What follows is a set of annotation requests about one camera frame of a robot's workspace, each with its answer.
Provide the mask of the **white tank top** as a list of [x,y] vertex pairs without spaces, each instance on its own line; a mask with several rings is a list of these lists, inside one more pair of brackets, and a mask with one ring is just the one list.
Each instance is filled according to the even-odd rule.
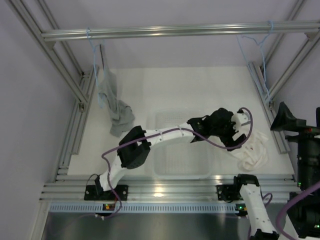
[[248,141],[230,154],[237,159],[237,167],[245,172],[252,172],[262,168],[269,161],[266,142],[269,138],[258,130],[253,130]]

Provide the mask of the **blue wire hanger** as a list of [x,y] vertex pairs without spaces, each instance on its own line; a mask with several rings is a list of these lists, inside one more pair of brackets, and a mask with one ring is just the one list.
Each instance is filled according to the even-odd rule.
[[[267,40],[267,38],[271,35],[271,33],[273,33],[274,22],[269,20],[268,24],[270,25],[270,29],[268,30],[267,35],[265,35],[264,38],[260,42],[258,42],[254,37],[250,37],[250,36],[247,36],[247,35],[241,35],[240,36],[241,38],[246,38],[246,39],[250,39],[250,40],[254,41],[255,45],[259,47],[259,51],[260,51],[261,58],[262,58],[262,67],[263,67],[262,79],[263,79],[263,87],[264,87],[264,90],[265,90],[264,95],[266,97],[266,99],[264,100],[265,103],[270,102],[271,96],[270,96],[269,88],[267,86],[267,71],[266,71],[266,57],[265,57],[265,53],[264,53],[264,44],[265,44],[265,41]],[[243,50],[243,47],[242,47],[242,45],[240,43],[239,36],[236,35],[235,37],[236,37],[238,46],[240,48],[241,54],[243,56],[243,59],[245,60],[245,63],[247,65],[249,65],[249,61],[247,59],[247,56],[246,56],[246,54],[245,54],[245,52]]]

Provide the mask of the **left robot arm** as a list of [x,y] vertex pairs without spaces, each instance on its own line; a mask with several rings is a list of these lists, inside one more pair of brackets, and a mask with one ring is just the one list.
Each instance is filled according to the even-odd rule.
[[268,137],[254,129],[250,110],[241,107],[233,113],[221,107],[210,115],[193,117],[174,127],[154,130],[140,125],[133,127],[117,147],[102,154],[105,159],[116,152],[113,162],[107,162],[107,170],[94,180],[96,195],[102,200],[109,199],[126,172],[142,166],[152,149],[201,141],[230,152],[243,171],[259,169],[269,160]]

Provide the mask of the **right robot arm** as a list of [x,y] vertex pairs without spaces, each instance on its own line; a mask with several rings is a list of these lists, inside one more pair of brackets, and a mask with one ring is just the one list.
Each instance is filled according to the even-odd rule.
[[244,201],[252,240],[318,240],[320,238],[320,126],[307,125],[281,102],[270,127],[273,132],[294,132],[285,139],[297,144],[297,187],[270,221],[261,196],[258,178],[238,174],[233,179],[233,194]]

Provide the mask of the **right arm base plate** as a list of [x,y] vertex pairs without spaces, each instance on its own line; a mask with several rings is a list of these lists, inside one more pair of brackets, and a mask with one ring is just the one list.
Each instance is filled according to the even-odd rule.
[[232,203],[233,201],[243,200],[240,190],[233,184],[221,184],[216,186],[217,198],[219,201]]

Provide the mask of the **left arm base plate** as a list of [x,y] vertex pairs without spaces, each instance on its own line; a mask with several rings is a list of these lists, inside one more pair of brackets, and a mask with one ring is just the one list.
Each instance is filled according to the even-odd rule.
[[85,201],[115,201],[121,200],[126,201],[128,199],[128,185],[118,185],[114,191],[117,193],[118,197],[111,191],[103,191],[101,193],[97,192],[95,185],[87,185],[84,192]]

